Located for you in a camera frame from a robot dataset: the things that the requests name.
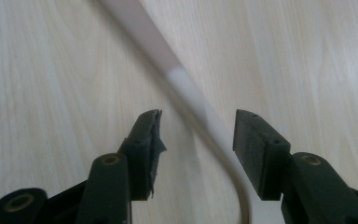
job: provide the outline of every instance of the white tube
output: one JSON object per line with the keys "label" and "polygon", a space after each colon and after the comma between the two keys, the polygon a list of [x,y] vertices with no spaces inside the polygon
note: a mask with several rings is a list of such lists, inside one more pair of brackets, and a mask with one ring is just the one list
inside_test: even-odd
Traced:
{"label": "white tube", "polygon": [[150,19],[144,7],[138,0],[99,0],[101,5],[118,20],[139,48],[156,66],[171,88],[188,106],[200,122],[202,128],[221,149],[219,156],[225,161],[225,167],[234,173],[233,182],[241,183],[239,194],[241,203],[242,223],[276,223],[281,217],[280,206],[276,203],[261,203],[258,196],[243,171],[241,164],[232,151],[233,136],[227,130],[224,122],[215,113],[211,104],[191,79],[171,47]]}

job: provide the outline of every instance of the wooden table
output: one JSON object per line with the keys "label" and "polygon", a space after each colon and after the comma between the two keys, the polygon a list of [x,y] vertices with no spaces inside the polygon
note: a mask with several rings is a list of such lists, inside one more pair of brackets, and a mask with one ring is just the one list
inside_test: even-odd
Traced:
{"label": "wooden table", "polygon": [[[292,152],[326,158],[358,189],[358,1],[142,3],[232,132],[237,108],[258,113]],[[0,0],[0,197],[30,187],[52,196],[83,181],[154,108],[168,151],[133,222],[238,223],[218,159],[94,1]]]}

